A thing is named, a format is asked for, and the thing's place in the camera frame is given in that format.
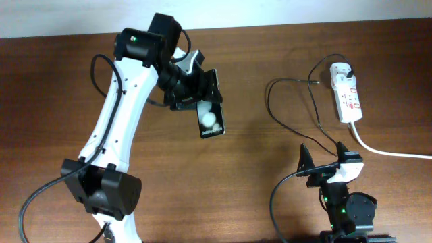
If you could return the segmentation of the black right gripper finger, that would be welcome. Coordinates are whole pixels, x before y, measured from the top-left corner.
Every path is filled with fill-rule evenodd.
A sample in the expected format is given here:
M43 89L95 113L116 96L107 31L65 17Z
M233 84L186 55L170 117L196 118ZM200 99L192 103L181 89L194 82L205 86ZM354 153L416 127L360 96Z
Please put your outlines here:
M313 162L311 154L310 154L309 150L307 149L306 145L304 143L302 143L300 145L300 156L299 156L297 172L306 171L306 170L312 169L314 167L315 167L315 164Z
M337 153L339 155L345 155L346 153L349 153L350 151L345 147L345 145L342 142L337 142L336 144Z

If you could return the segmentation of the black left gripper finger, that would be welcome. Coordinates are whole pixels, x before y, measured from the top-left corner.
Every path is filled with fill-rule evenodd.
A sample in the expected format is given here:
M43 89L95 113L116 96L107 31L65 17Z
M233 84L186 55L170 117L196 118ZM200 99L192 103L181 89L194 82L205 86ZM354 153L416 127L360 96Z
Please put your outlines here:
M192 111L196 110L196 102L175 101L169 106L169 108L172 111Z
M219 90L217 70L211 69L204 73L205 78L205 93L203 96L204 101L209 101L212 103L222 103L223 97Z

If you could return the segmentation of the black smartphone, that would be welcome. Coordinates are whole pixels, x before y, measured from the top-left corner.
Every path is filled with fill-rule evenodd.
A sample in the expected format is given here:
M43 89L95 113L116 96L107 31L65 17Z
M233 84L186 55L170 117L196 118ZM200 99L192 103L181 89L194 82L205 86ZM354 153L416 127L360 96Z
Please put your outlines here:
M202 139L225 134L225 120L222 104L210 101L196 103L199 134Z

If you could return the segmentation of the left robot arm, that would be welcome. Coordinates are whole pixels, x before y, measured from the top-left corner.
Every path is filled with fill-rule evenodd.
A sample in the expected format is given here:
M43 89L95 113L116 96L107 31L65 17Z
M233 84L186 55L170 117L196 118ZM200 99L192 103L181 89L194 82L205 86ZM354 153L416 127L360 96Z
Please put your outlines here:
M74 199L101 226L106 242L139 242L134 210L142 190L128 173L134 135L154 88L173 111L195 110L201 138L225 133L217 71L202 69L200 51L178 47L181 25L156 13L146 31L126 28L115 38L111 85L97 124L61 175Z

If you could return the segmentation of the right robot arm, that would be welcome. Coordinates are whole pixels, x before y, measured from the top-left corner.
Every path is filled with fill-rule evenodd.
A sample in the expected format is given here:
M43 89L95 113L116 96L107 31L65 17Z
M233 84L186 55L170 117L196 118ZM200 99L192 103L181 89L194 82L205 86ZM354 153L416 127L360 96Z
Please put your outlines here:
M319 200L325 208L331 225L322 231L320 242L396 242L388 235L370 235L377 199L363 192L350 192L348 184L354 181L364 167L363 158L337 143L337 161L316 166L304 144L300 145L298 176L307 177L306 186L319 189Z

